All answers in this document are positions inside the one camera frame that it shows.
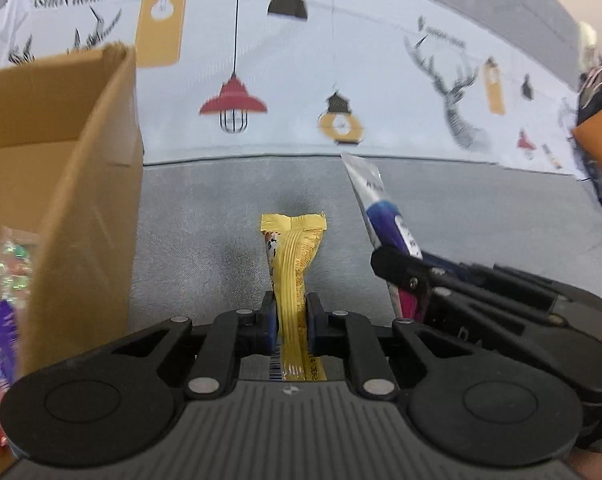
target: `yellow snack package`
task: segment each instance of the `yellow snack package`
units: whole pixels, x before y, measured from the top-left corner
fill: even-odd
[[[303,273],[315,257],[326,229],[325,215],[261,216],[261,232],[279,316],[281,377],[284,381],[324,381],[321,359],[307,350]]]

